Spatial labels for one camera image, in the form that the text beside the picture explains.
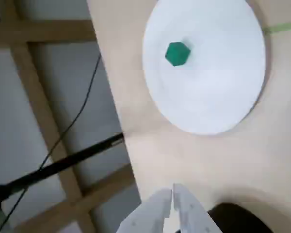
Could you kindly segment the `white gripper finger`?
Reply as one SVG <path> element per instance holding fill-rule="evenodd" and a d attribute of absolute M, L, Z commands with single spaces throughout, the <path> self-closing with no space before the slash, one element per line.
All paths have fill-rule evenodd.
<path fill-rule="evenodd" d="M 143 201 L 120 224 L 118 233 L 162 233 L 170 217 L 172 190 L 163 188 Z"/>
<path fill-rule="evenodd" d="M 219 233 L 220 229 L 195 196 L 182 184 L 173 185 L 174 209 L 182 233 Z"/>

